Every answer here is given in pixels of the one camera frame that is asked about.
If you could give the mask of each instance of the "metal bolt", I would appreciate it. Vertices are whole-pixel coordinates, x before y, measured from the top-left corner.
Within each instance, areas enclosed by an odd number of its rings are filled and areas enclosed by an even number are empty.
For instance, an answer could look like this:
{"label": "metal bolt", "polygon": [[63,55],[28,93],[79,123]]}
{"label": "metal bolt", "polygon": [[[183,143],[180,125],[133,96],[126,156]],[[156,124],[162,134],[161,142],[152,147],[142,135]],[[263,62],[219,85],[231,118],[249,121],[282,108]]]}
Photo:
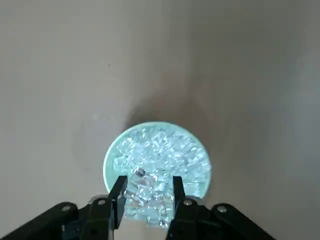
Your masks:
{"label": "metal bolt", "polygon": [[186,200],[183,201],[183,204],[187,205],[187,206],[190,206],[190,205],[192,205],[192,201],[189,200],[189,199],[186,199]]}
{"label": "metal bolt", "polygon": [[106,203],[105,200],[100,200],[100,201],[98,201],[98,205],[103,205],[103,204],[105,204],[105,203]]}
{"label": "metal bolt", "polygon": [[63,211],[63,212],[66,212],[66,211],[68,211],[68,210],[70,210],[71,209],[71,207],[69,206],[69,205],[66,205],[66,206],[64,206],[61,210]]}
{"label": "metal bolt", "polygon": [[225,213],[227,211],[226,207],[223,205],[218,206],[217,209],[220,213]]}

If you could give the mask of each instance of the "beige wall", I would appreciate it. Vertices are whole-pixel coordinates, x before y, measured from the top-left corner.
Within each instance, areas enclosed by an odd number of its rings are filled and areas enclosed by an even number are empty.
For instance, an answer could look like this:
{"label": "beige wall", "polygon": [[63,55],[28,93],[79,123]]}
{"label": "beige wall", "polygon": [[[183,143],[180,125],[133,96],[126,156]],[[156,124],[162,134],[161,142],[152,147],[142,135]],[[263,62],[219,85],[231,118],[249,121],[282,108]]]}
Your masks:
{"label": "beige wall", "polygon": [[[317,239],[319,7],[1,0],[0,236],[56,203],[104,194],[112,140],[164,120],[208,149],[208,206],[229,202],[277,239]],[[115,239],[164,235],[123,222]]]}

